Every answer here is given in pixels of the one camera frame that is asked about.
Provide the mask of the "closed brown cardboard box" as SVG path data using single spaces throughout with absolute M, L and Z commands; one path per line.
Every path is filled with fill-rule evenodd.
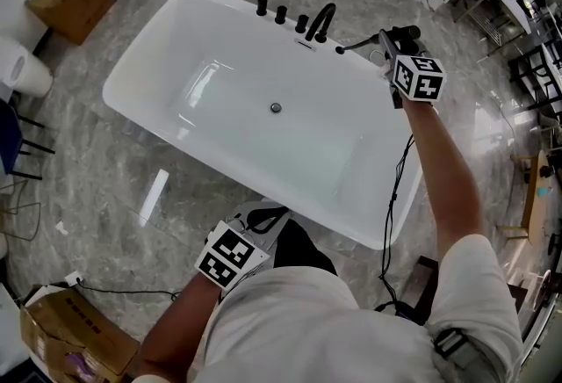
M 81 45 L 116 0 L 26 0 L 25 7 L 47 27 Z

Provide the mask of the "purple plastic item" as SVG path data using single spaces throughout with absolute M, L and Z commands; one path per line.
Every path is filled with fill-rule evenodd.
M 96 373 L 89 367 L 81 353 L 67 353 L 63 364 L 64 372 L 81 383 L 97 383 Z

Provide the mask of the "round wooden table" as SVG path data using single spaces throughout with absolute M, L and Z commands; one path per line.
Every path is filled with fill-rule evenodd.
M 530 168 L 525 172 L 529 176 L 529 182 L 522 221 L 516 230 L 522 231 L 519 239 L 527 239 L 531 245 L 535 245 L 543 234 L 546 202 L 551 190 L 550 180 L 553 171 L 543 150 L 528 158 L 516 156 L 515 159 L 530 161 Z

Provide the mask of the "person's left forearm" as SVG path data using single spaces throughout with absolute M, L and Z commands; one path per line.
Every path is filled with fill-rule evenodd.
M 148 332 L 140 347 L 139 375 L 185 383 L 221 288 L 197 274 Z

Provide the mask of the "person's right forearm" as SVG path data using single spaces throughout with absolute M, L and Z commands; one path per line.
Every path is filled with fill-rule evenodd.
M 449 249 L 468 235 L 484 233 L 478 187 L 465 159 L 434 108 L 403 101 L 436 222 L 437 252 Z

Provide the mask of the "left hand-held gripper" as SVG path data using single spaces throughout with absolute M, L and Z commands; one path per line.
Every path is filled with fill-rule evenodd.
M 270 259 L 290 210 L 274 201 L 248 202 L 209 233 L 195 268 L 220 288 L 232 288 Z

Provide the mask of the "black waist device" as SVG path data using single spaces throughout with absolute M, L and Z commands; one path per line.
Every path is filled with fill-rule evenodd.
M 426 321 L 423 319 L 423 315 L 416 310 L 414 307 L 409 306 L 403 301 L 388 301 L 386 303 L 378 305 L 374 311 L 383 312 L 386 308 L 392 307 L 394 309 L 394 314 L 401 318 L 407 319 L 417 325 L 423 325 Z

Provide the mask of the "person's white shirt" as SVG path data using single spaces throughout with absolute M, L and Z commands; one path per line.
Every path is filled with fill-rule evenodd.
M 425 324 L 362 309 L 337 276 L 280 267 L 213 313 L 194 383 L 509 383 L 522 362 L 515 304 L 491 243 L 444 256 Z

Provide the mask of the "torn brown cardboard box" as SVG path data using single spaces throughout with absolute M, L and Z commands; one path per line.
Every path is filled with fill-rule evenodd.
M 42 286 L 20 308 L 22 340 L 56 383 L 81 383 L 64 372 L 67 353 L 81 353 L 97 383 L 124 383 L 139 343 L 73 288 Z

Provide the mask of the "blue chair with black legs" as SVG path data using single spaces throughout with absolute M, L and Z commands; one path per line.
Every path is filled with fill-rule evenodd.
M 0 99 L 0 162 L 3 165 L 4 174 L 41 181 L 42 176 L 14 170 L 15 163 L 20 155 L 30 155 L 28 151 L 22 150 L 21 147 L 26 145 L 52 155 L 55 154 L 55 151 L 35 142 L 25 140 L 19 121 L 41 129 L 46 128 L 39 122 L 20 116 L 8 102 Z

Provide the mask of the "black frame table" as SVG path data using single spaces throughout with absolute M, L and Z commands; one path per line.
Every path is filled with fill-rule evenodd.
M 526 111 L 559 104 L 562 113 L 562 40 L 548 40 L 508 62 L 510 82 L 531 98 Z

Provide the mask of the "white bathtub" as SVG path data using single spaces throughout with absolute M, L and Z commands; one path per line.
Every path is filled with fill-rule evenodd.
M 274 18 L 244 0 L 168 0 L 106 79 L 104 102 L 234 181 L 381 249 L 398 238 L 422 177 L 407 117 L 379 67 Z

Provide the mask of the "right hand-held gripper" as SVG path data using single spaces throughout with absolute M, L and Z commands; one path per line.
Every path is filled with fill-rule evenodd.
M 388 74 L 393 107 L 401 109 L 404 100 L 434 104 L 443 94 L 446 73 L 442 63 L 432 57 L 399 54 L 389 32 L 379 31 L 379 44 L 391 65 Z M 419 40 L 400 40 L 400 51 L 427 51 Z

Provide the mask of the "black cylindrical plastic part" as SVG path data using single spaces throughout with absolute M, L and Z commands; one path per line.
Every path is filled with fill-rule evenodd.
M 386 35 L 391 41 L 418 40 L 421 37 L 421 30 L 416 25 L 404 27 L 393 27 Z

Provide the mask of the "black gooseneck faucet spout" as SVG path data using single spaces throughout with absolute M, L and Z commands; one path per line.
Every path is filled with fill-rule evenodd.
M 326 4 L 313 20 L 306 33 L 305 40 L 315 40 L 318 43 L 324 43 L 327 40 L 328 28 L 335 15 L 335 11 L 336 5 L 334 3 Z

